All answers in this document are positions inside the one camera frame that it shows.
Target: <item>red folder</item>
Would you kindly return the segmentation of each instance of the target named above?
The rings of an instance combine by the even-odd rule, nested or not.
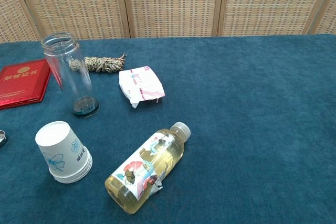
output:
[[[0,72],[0,110],[41,102],[50,73],[45,59],[5,66]]]

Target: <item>label illustration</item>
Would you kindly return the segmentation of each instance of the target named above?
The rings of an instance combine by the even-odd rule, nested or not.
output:
[[[152,186],[150,195],[162,189],[161,180],[164,179],[166,169],[161,174],[156,174],[153,163],[156,157],[167,150],[174,141],[171,135],[154,133],[144,142],[112,176],[123,183],[137,200],[140,199],[148,185]]]

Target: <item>paper cup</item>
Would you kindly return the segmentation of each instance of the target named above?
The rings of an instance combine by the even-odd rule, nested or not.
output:
[[[36,133],[35,142],[50,173],[61,183],[80,180],[92,167],[90,152],[66,122],[57,121],[43,126]]]

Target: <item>rattan screen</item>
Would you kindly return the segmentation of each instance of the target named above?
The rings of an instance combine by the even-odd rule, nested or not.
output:
[[[321,24],[317,30],[318,34],[333,33],[336,34],[336,0],[332,0],[327,8]]]
[[[215,1],[126,0],[131,37],[211,36]]]
[[[316,0],[223,0],[219,35],[302,34]]]
[[[69,31],[79,39],[124,37],[118,0],[29,0],[28,3],[44,36]]]
[[[19,0],[0,0],[0,42],[37,40]]]

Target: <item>bottle cap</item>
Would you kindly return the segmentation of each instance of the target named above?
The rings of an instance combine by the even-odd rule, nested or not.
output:
[[[171,126],[171,128],[178,128],[179,130],[181,130],[181,132],[184,134],[185,136],[185,141],[184,142],[187,142],[188,138],[190,137],[190,129],[187,125],[185,125],[184,123],[182,122],[176,122],[174,123],[173,126]]]

